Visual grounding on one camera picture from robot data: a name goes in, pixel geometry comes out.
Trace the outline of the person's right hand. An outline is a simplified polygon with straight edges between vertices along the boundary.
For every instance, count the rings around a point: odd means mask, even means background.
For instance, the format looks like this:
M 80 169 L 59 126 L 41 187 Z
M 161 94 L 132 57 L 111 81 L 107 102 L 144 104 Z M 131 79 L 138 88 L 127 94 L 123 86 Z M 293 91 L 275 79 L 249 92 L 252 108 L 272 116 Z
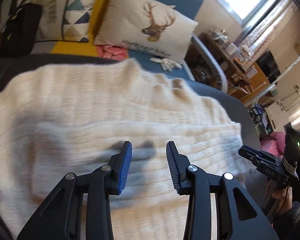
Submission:
M 271 196 L 279 201 L 275 211 L 276 215 L 283 215 L 293 207 L 292 188 L 290 186 L 286 189 L 276 190 Z

